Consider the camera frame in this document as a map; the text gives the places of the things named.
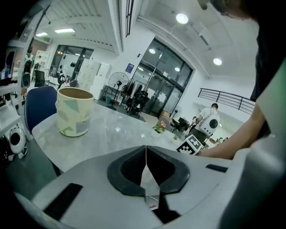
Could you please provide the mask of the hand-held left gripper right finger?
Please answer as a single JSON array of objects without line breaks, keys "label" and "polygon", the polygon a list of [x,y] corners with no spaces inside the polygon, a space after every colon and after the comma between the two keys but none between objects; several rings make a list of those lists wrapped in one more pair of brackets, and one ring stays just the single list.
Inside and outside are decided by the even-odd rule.
[{"label": "hand-held left gripper right finger", "polygon": [[146,147],[146,163],[159,186],[154,214],[167,224],[195,207],[217,186],[232,161]]}]

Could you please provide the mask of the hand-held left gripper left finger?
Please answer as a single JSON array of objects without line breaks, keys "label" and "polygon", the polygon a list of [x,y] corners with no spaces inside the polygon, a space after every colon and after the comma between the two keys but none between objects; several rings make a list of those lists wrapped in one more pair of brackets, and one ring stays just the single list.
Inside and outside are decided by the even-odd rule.
[{"label": "hand-held left gripper left finger", "polygon": [[32,202],[72,228],[157,228],[140,186],[146,147],[87,159],[42,188]]}]

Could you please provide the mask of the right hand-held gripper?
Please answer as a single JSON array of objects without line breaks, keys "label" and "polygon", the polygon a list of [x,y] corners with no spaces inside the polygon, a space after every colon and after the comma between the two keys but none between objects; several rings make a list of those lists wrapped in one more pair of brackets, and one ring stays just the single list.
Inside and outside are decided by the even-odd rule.
[{"label": "right hand-held gripper", "polygon": [[202,143],[191,134],[177,147],[176,151],[184,154],[196,155],[202,147]]}]

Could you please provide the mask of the person's right forearm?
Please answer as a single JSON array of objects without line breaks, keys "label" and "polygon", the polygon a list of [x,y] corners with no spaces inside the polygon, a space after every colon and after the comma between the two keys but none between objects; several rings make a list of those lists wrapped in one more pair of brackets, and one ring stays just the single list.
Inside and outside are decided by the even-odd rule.
[{"label": "person's right forearm", "polygon": [[270,134],[269,126],[258,105],[255,105],[250,118],[229,139],[204,152],[201,157],[232,159],[236,152],[250,147],[257,139]]}]

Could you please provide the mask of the pink flower potted plant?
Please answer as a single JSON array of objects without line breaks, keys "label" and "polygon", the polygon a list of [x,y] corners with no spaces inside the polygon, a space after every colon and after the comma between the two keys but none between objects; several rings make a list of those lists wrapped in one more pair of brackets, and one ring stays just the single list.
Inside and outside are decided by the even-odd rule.
[{"label": "pink flower potted plant", "polygon": [[152,129],[153,130],[151,131],[151,136],[154,139],[157,139],[164,133],[166,129],[166,124],[164,123],[164,121],[159,121]]}]

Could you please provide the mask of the beige patterned round bucket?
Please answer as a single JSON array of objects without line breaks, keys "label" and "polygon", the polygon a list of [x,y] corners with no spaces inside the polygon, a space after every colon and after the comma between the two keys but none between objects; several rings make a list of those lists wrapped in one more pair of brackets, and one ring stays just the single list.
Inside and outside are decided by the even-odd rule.
[{"label": "beige patterned round bucket", "polygon": [[83,89],[64,87],[57,91],[55,119],[63,135],[78,137],[89,130],[93,100],[94,96]]}]

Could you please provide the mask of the clothes rack with dark clothes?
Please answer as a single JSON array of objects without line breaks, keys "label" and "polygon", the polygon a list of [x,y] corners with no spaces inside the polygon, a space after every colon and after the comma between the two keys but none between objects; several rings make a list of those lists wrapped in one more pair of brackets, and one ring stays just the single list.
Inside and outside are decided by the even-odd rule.
[{"label": "clothes rack with dark clothes", "polygon": [[[138,93],[140,91],[144,91],[143,90],[143,85],[141,83],[135,81],[135,80],[131,80],[130,83],[128,83],[127,85],[123,86],[122,91],[121,91],[121,96],[122,96],[121,105],[124,106],[124,109],[126,110],[126,112],[127,112],[128,105],[130,104],[132,98],[135,96],[136,93]],[[134,116],[134,117],[139,118],[141,112],[139,114],[132,114],[130,112],[127,112],[127,113],[128,113],[129,116]]]}]

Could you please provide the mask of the white round-window backpack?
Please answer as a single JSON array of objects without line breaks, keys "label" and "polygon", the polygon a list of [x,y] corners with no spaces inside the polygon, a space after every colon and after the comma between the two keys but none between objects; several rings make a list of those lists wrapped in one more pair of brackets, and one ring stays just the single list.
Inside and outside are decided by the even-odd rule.
[{"label": "white round-window backpack", "polygon": [[27,154],[26,135],[22,128],[16,126],[9,132],[9,145],[13,154],[21,160]]}]

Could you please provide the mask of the blue upholstered chair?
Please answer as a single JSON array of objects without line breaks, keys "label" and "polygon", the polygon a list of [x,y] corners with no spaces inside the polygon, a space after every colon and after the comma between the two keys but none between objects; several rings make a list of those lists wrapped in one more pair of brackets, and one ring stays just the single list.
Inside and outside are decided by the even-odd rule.
[{"label": "blue upholstered chair", "polygon": [[27,93],[24,118],[30,133],[40,122],[56,113],[56,99],[57,91],[52,86],[33,88]]}]

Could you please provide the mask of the person's black clothing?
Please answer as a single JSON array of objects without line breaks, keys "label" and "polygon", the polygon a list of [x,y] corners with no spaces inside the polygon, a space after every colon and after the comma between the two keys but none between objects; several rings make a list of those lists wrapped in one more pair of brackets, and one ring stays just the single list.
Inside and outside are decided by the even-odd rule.
[{"label": "person's black clothing", "polygon": [[257,36],[258,50],[256,54],[256,79],[250,99],[256,101],[268,86],[282,61],[286,57],[286,48],[280,47],[273,35],[274,30],[279,28],[281,22],[279,16],[263,17],[263,13],[256,11],[251,13],[253,20],[259,25]]}]

